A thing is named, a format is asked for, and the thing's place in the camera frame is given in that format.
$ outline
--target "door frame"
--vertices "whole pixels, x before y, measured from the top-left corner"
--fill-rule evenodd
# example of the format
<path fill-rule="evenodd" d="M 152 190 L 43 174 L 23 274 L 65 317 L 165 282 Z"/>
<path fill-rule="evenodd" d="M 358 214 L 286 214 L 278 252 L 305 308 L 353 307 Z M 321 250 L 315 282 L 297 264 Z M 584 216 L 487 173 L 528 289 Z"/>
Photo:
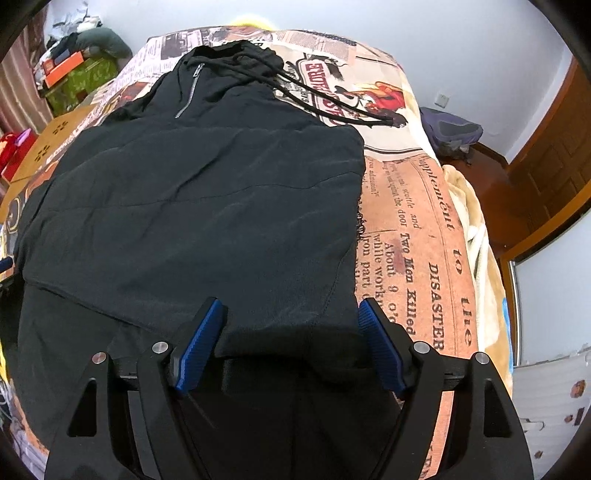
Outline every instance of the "door frame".
<path fill-rule="evenodd" d="M 532 134 L 532 136 L 530 137 L 530 139 L 521 148 L 521 150 L 519 151 L 517 156 L 511 161 L 511 163 L 509 163 L 505 167 L 507 174 L 511 174 L 515 170 L 517 165 L 519 165 L 522 161 L 524 161 L 527 158 L 527 155 L 530 152 L 530 150 L 532 149 L 532 147 L 540 139 L 540 137 L 545 133 L 546 129 L 550 125 L 550 122 L 554 119 L 556 112 L 558 111 L 558 109 L 562 105 L 564 98 L 566 97 L 567 93 L 569 92 L 570 87 L 573 84 L 574 76 L 577 73 L 579 68 L 580 68 L 579 62 L 573 56 L 572 59 L 570 60 L 569 69 L 564 77 L 564 80 L 562 82 L 560 90 L 558 90 L 558 93 L 556 94 L 556 97 L 554 98 L 554 101 L 550 105 L 550 108 L 548 108 L 548 111 L 544 115 L 544 118 L 542 119 L 542 121 L 540 122 L 538 127 L 536 127 L 536 129 L 535 129 L 534 133 Z"/>
<path fill-rule="evenodd" d="M 521 360 L 521 327 L 519 304 L 517 302 L 517 283 L 515 279 L 515 263 L 535 254 L 561 233 L 571 227 L 582 215 L 591 208 L 591 181 L 544 225 L 513 248 L 503 253 L 499 259 L 501 275 L 505 287 L 509 324 L 511 325 L 511 345 L 513 358 L 519 365 Z"/>

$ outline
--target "curtain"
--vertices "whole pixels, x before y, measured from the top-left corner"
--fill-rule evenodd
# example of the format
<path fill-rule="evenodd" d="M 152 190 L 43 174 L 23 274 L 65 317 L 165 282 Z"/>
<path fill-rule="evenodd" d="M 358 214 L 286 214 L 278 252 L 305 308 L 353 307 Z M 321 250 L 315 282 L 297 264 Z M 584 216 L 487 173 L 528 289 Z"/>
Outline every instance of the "curtain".
<path fill-rule="evenodd" d="M 18 36 L 0 64 L 0 131 L 40 133 L 53 118 L 37 94 L 33 66 L 45 48 L 43 25 L 47 7 L 35 15 Z"/>

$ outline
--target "blue gripper pad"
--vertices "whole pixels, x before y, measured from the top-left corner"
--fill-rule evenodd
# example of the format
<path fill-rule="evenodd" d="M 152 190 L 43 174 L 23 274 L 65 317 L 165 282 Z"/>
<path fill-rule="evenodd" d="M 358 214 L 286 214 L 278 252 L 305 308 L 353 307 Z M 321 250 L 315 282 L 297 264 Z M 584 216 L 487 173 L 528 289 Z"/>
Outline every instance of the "blue gripper pad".
<path fill-rule="evenodd" d="M 369 345 L 382 386 L 396 395 L 402 395 L 407 389 L 402 377 L 402 358 L 367 300 L 359 304 L 358 325 Z"/>
<path fill-rule="evenodd" d="M 186 344 L 186 349 L 181 352 L 178 362 L 171 360 L 174 364 L 174 377 L 177 379 L 174 388 L 184 394 L 199 384 L 207 360 L 222 330 L 224 320 L 222 302 L 215 299 L 202 318 L 201 324 L 188 345 Z"/>

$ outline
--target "wooden door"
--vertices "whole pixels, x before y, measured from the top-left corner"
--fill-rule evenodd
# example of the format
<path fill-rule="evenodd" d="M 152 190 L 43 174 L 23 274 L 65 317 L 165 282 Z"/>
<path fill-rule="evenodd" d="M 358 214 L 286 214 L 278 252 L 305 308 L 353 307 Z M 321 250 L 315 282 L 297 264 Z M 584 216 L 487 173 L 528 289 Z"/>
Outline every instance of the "wooden door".
<path fill-rule="evenodd" d="M 508 173 L 523 195 L 531 232 L 591 180 L 591 83 L 576 61 L 548 114 Z"/>

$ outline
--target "green bag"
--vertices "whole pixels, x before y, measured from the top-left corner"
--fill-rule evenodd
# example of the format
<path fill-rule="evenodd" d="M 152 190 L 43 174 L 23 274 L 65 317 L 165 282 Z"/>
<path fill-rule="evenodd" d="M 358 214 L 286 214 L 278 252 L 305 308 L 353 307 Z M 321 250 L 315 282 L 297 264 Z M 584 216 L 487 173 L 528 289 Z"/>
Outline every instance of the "green bag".
<path fill-rule="evenodd" d="M 114 59 L 87 59 L 78 65 L 44 96 L 54 116 L 71 112 L 101 85 L 117 77 Z"/>

